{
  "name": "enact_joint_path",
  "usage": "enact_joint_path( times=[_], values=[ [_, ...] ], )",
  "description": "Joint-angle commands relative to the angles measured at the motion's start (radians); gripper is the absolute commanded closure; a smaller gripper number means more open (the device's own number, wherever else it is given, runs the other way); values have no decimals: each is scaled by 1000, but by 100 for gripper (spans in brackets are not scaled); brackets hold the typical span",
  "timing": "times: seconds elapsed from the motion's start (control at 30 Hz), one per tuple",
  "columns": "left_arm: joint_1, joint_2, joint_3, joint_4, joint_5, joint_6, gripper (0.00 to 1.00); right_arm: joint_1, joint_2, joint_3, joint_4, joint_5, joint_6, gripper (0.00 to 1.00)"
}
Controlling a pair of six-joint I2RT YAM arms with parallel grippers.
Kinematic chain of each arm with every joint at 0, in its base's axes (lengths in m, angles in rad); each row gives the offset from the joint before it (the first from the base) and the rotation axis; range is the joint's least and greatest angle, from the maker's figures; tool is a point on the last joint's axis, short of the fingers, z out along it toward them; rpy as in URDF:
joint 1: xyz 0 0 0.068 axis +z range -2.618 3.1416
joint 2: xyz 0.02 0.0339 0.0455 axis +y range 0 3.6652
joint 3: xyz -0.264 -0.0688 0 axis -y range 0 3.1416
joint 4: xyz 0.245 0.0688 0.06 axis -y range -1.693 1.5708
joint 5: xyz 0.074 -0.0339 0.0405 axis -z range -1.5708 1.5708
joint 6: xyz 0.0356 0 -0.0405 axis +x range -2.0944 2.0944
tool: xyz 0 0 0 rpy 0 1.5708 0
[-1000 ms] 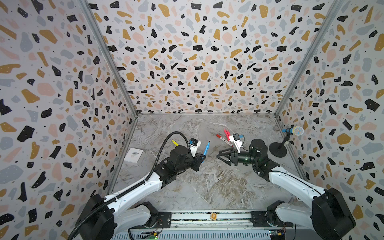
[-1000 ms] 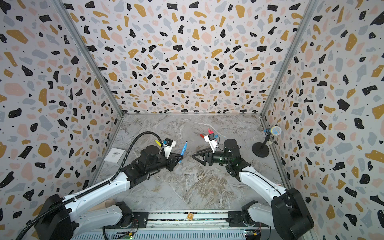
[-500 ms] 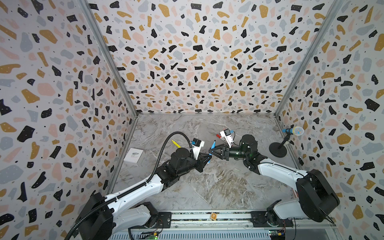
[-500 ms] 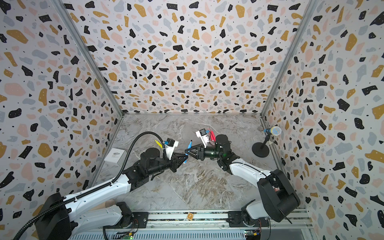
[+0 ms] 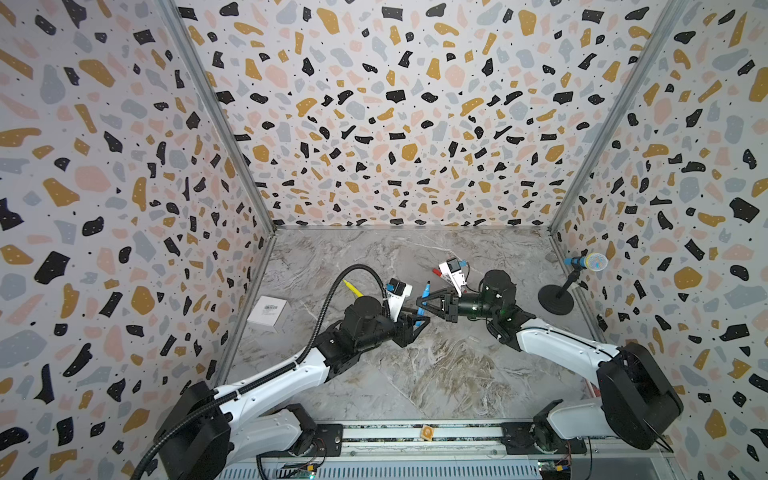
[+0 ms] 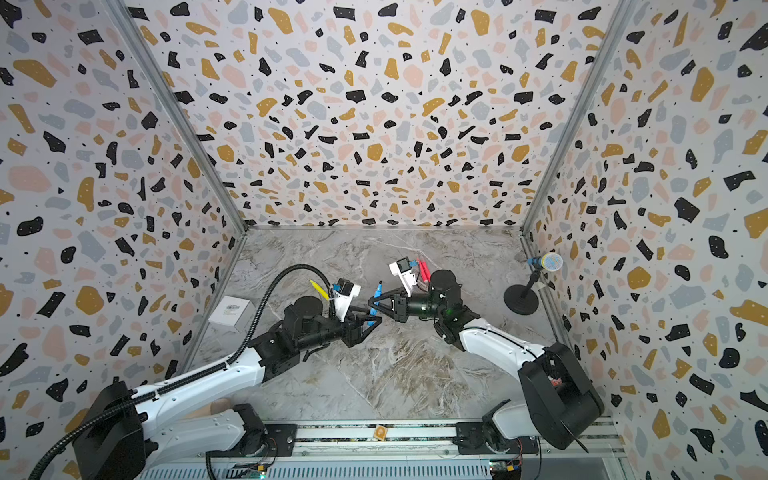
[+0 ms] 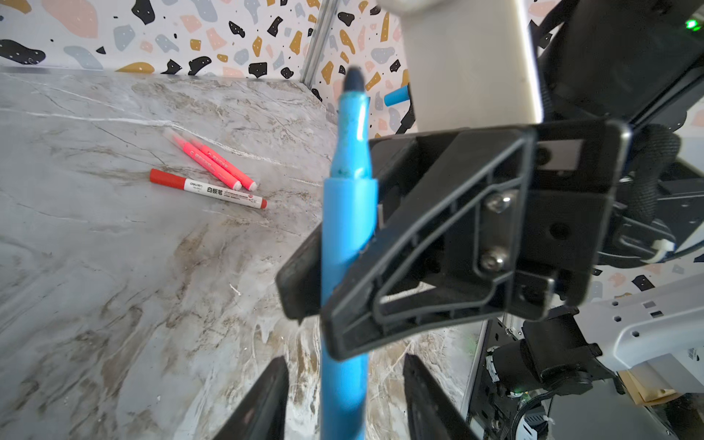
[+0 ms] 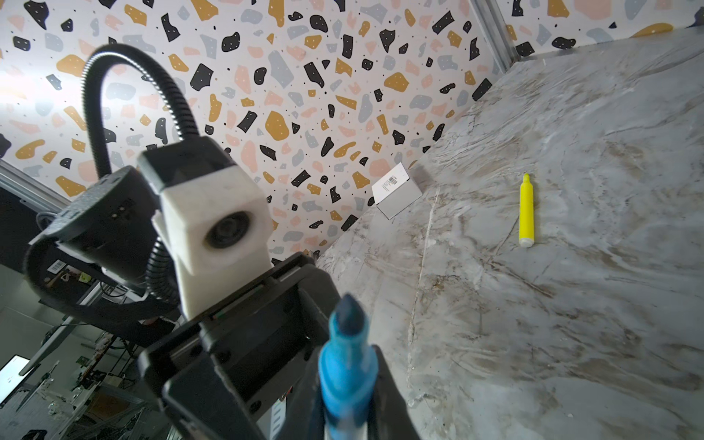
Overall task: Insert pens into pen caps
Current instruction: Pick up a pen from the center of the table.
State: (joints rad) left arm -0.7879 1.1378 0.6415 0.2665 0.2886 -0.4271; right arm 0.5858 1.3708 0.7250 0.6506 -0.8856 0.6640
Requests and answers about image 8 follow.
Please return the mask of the yellow highlighter pen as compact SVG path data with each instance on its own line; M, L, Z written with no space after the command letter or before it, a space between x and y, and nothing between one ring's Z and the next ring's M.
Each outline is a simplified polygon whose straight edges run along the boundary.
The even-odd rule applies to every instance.
M519 245L530 248L535 244L534 187L528 173L520 185Z

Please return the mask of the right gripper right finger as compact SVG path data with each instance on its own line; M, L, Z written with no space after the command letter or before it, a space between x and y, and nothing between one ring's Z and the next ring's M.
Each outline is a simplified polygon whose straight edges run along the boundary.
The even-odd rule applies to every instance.
M368 439L420 440L381 348L371 347L377 355L379 371L368 414Z

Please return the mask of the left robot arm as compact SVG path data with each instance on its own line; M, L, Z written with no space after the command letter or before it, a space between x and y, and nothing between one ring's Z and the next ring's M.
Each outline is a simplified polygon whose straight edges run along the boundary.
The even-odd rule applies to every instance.
M298 392L339 299L310 257L272 263L271 231L262 190L236 165L126 167L58 214L25 271L46 304L93 325L179 309L185 323L139 356L159 408L188 439L260 439L258 419ZM59 246L148 298L83 305L55 291L43 265Z

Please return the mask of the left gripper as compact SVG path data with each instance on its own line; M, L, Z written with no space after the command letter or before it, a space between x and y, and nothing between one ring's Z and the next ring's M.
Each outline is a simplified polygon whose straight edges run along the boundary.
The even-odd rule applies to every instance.
M298 253L145 349L139 372L184 439L265 439L258 425L329 339L340 295Z

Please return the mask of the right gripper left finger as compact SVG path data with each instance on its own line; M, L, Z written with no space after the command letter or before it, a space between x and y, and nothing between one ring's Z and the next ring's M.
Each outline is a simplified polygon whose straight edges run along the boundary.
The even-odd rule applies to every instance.
M304 375L293 387L287 415L278 440L323 440L325 412L318 376L319 351L309 357Z

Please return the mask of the blue highlighter pen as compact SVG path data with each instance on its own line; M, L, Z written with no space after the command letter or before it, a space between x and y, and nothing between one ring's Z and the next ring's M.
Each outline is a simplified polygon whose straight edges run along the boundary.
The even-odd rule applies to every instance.
M369 343L370 323L359 302L342 297L329 321L318 360L327 439L363 439L379 361Z

